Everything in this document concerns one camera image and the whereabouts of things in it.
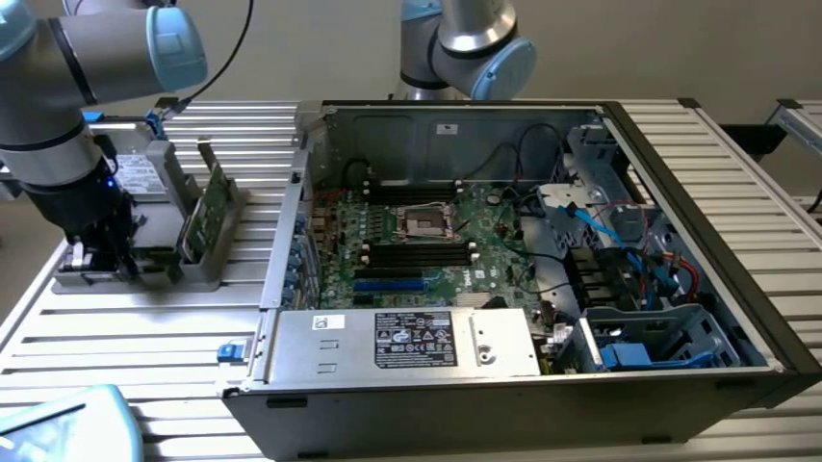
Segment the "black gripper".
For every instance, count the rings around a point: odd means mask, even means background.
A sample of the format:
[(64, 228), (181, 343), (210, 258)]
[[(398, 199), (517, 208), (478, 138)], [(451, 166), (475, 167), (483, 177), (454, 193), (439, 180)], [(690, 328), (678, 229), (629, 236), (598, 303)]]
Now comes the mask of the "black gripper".
[(137, 280), (133, 200), (110, 168), (98, 166), (64, 185), (20, 186), (46, 220), (63, 230), (67, 242), (80, 243), (91, 252), (91, 268), (118, 271), (129, 281)]

